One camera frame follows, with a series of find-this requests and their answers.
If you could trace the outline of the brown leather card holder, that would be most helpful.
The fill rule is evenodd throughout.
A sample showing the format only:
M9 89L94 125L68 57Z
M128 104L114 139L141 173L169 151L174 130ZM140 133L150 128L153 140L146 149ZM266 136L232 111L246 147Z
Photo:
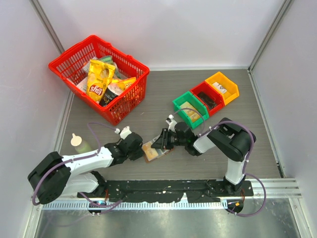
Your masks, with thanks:
M143 144L142 150L144 151L144 158L147 163L152 162L155 159L158 159L162 156L165 156L172 150L165 150L165 149L155 149L152 148L151 145L158 139L158 136L154 137L149 142Z

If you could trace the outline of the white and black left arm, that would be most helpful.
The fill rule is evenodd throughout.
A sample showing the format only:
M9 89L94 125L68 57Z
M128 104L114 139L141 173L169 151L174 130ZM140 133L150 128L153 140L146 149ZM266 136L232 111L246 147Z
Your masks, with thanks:
M49 153L28 175L34 190L33 204L48 204L62 194L73 192L103 196L106 182L96 169L141 158L142 145L141 136L131 132L116 143L108 143L94 151L71 156L61 156L57 151Z

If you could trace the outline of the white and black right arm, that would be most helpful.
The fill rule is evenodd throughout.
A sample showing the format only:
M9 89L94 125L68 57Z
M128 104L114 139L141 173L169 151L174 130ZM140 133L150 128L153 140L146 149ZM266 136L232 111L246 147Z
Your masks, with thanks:
M152 148L171 150L175 146L183 146L190 155L200 156L216 147L228 158L223 178L225 193L234 196L242 190L246 163L256 142L256 136L249 129L223 118L204 133L195 135L185 122L168 119L167 123L169 127L162 129Z

